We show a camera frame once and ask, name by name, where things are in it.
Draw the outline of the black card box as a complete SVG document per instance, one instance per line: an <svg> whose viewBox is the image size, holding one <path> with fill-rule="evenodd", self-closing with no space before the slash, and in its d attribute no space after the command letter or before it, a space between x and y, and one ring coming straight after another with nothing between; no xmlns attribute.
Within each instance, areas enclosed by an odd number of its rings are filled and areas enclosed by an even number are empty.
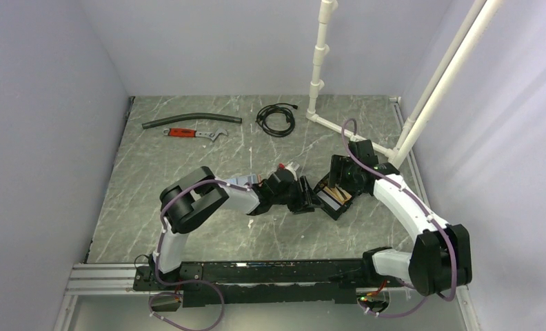
<svg viewBox="0 0 546 331"><path fill-rule="evenodd" d="M314 193L320 199L322 203L322 211L326 213L331 219L337 221L342 214L344 214L352 205L355 195L350 194L348 191L336 186L330 188L329 185L330 174L327 173L315 186Z"/></svg>

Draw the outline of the brown leather card holder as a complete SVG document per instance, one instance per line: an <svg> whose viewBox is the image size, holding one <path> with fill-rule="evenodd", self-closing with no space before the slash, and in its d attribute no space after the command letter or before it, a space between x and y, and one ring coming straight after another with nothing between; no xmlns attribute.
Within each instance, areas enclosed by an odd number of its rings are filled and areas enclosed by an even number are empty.
<svg viewBox="0 0 546 331"><path fill-rule="evenodd" d="M226 179L226 181L231 185L252 188L253 186L259 185L262 182L262 176L259 174L247 174Z"/></svg>

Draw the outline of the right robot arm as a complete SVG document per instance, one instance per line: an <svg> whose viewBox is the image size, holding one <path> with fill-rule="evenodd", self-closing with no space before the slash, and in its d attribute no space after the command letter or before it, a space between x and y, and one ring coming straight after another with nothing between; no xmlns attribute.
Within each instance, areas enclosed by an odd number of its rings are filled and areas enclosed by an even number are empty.
<svg viewBox="0 0 546 331"><path fill-rule="evenodd" d="M347 154L334 154L316 193L324 211L337 220L355 198L369 194L396 217L413 241L411 252L380 247L364 252L361 278L377 286L386 277L408 282L423 296L452 292L472 281L468 230L452 225L408 188L400 171L381 163L369 140L349 142Z"/></svg>

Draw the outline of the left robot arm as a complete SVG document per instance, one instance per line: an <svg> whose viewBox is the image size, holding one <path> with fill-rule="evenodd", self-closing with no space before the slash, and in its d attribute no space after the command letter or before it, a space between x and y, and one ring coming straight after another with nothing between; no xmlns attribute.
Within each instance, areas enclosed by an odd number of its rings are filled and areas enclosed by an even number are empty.
<svg viewBox="0 0 546 331"><path fill-rule="evenodd" d="M235 184L218 178L202 166L160 194L161 233L152 253L151 279L160 289L173 288L179 280L182 253L189 233L220 209L254 216L284 205L292 214L304 214L322 206L307 179L288 168L278 168L258 183Z"/></svg>

